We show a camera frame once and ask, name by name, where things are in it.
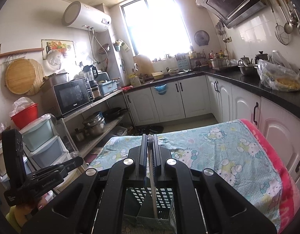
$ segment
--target window frame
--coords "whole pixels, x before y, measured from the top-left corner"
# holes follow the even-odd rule
[[[135,42],[134,42],[134,39],[131,37],[131,31],[130,31],[129,27],[127,26],[126,15],[125,15],[124,7],[126,7],[126,6],[128,6],[128,5],[132,4],[132,3],[138,2],[138,1],[141,1],[141,0],[133,0],[133,1],[129,2],[129,3],[126,3],[126,4],[121,5],[121,10],[122,10],[123,17],[124,17],[125,26],[126,26],[127,33],[128,33],[128,38],[129,38],[129,40],[130,40],[130,43],[132,44],[133,56],[137,56],[137,55],[139,54],[139,52],[138,52],[138,49],[137,49],[136,44],[135,44]],[[149,5],[148,5],[147,0],[144,0],[144,1],[145,1],[145,3],[146,3],[147,8],[149,9]],[[184,27],[185,27],[185,30],[186,30],[186,33],[187,33],[187,36],[188,36],[188,40],[189,40],[189,42],[191,43],[190,36],[189,36],[188,30],[187,30],[185,21],[184,21],[184,19],[182,18],[182,15],[181,15],[181,14],[180,14],[180,17],[181,17],[182,23],[183,23],[183,25],[184,25]]]

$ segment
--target water heater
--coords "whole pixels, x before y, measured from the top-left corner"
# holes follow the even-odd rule
[[[62,24],[84,30],[89,26],[95,32],[103,32],[109,28],[111,17],[87,4],[75,1],[66,8]]]

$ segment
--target range hood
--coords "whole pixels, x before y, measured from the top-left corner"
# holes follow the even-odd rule
[[[232,28],[265,7],[260,0],[196,0],[223,21],[227,28]]]

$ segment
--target countertop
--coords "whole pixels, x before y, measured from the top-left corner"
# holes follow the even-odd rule
[[[250,76],[250,77],[243,76],[240,70],[217,71],[207,66],[204,66],[200,71],[187,72],[183,74],[178,74],[177,76],[173,76],[173,77],[166,76],[161,80],[151,81],[141,86],[134,87],[126,93],[136,91],[136,90],[141,90],[152,86],[163,85],[164,83],[174,82],[185,78],[201,76],[204,74],[232,83],[233,85],[243,88],[249,92],[252,92],[253,94],[256,94],[260,97],[264,97],[274,102],[275,104],[281,106],[285,110],[291,112],[293,115],[295,115],[300,119],[300,91],[284,92],[284,91],[271,90],[261,84],[261,80],[258,75]]]

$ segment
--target bright window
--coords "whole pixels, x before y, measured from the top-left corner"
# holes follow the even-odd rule
[[[122,9],[136,55],[154,60],[188,52],[190,39],[174,0],[137,0]]]

